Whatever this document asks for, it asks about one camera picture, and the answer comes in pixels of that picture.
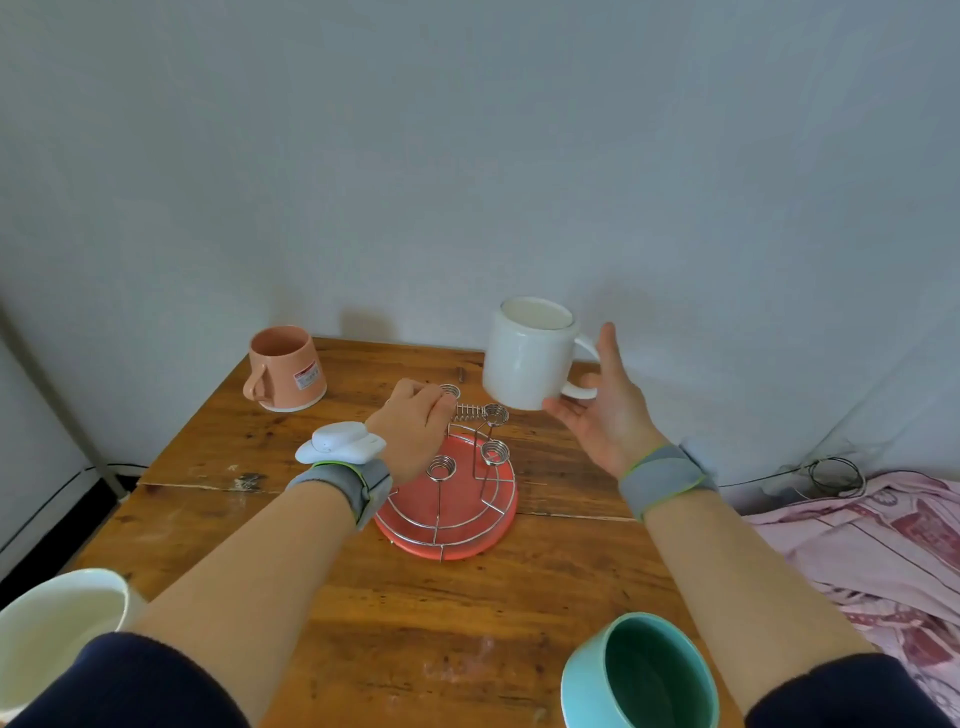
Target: pink mug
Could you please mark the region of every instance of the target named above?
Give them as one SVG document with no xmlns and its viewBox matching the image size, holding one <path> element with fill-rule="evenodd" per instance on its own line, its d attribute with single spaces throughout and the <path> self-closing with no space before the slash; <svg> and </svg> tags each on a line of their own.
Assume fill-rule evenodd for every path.
<svg viewBox="0 0 960 728">
<path fill-rule="evenodd" d="M 297 412 L 324 398 L 326 377 L 313 338 L 300 327 L 264 328 L 250 341 L 243 396 L 271 412 Z"/>
</svg>

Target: white cup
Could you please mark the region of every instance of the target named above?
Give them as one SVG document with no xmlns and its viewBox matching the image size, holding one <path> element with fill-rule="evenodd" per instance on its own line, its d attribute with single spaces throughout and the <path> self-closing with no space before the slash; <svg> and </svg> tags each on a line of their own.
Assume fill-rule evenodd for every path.
<svg viewBox="0 0 960 728">
<path fill-rule="evenodd" d="M 580 335 L 573 314 L 559 303 L 531 296 L 507 299 L 493 314 L 484 389 L 513 409 L 542 409 L 544 398 L 559 394 L 591 400 L 595 389 L 566 380 L 575 344 L 600 360 L 597 349 Z"/>
<path fill-rule="evenodd" d="M 0 612 L 0 722 L 66 672 L 85 644 L 130 626 L 146 604 L 106 569 L 55 576 L 11 602 Z"/>
</svg>

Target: teal mug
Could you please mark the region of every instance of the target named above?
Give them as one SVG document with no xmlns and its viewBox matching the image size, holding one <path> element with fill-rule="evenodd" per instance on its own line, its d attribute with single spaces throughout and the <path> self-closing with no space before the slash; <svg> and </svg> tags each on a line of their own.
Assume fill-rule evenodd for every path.
<svg viewBox="0 0 960 728">
<path fill-rule="evenodd" d="M 666 619 L 624 615 L 570 655 L 567 728 L 716 728 L 720 698 L 703 655 Z"/>
</svg>

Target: navy sleeve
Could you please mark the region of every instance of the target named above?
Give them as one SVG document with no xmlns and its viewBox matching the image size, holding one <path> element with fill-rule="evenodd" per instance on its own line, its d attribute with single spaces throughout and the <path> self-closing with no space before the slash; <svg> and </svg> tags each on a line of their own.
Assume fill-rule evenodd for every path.
<svg viewBox="0 0 960 728">
<path fill-rule="evenodd" d="M 747 713 L 747 728 L 952 728 L 893 657 L 851 655 L 814 668 Z"/>
<path fill-rule="evenodd" d="M 93 640 L 11 728 L 250 728 L 236 703 L 173 647 L 129 632 Z"/>
</svg>

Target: finger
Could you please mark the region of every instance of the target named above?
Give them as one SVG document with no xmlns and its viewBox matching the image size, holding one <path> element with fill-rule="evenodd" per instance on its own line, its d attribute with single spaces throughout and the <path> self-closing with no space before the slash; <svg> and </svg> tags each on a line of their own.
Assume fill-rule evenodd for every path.
<svg viewBox="0 0 960 728">
<path fill-rule="evenodd" d="M 430 410 L 433 409 L 433 405 L 437 403 L 437 400 L 444 395 L 444 390 L 442 390 L 436 384 L 424 384 L 423 389 L 421 389 L 414 396 L 414 406 L 417 408 L 417 411 L 423 416 L 423 421 L 426 422 L 427 415 L 430 414 Z"/>
<path fill-rule="evenodd" d="M 595 372 L 587 372 L 580 377 L 580 386 L 586 389 L 595 389 L 600 386 L 600 375 Z"/>
<path fill-rule="evenodd" d="M 620 347 L 616 343 L 616 328 L 609 321 L 600 328 L 597 352 L 600 354 L 600 371 L 603 374 L 616 377 L 627 376 L 623 368 L 623 359 L 620 358 Z"/>
<path fill-rule="evenodd" d="M 409 400 L 417 392 L 423 389 L 423 385 L 414 381 L 413 379 L 401 379 L 396 383 L 393 393 L 390 395 L 391 400 Z"/>
<path fill-rule="evenodd" d="M 553 397 L 548 397 L 543 401 L 543 411 L 545 411 L 551 417 L 560 420 L 567 429 L 572 430 L 576 425 L 577 421 L 580 419 L 579 414 L 574 411 L 571 406 L 573 402 L 568 402 L 564 400 L 557 400 Z"/>
<path fill-rule="evenodd" d="M 563 395 L 560 397 L 560 402 L 562 404 L 569 405 L 569 408 L 573 411 L 573 414 L 582 415 L 587 411 L 587 408 L 592 402 L 594 402 L 594 400 L 575 400 L 572 397 Z"/>
<path fill-rule="evenodd" d="M 433 405 L 430 414 L 426 418 L 426 428 L 435 432 L 443 432 L 444 428 L 450 424 L 454 412 L 457 411 L 457 398 L 451 394 L 444 394 Z"/>
</svg>

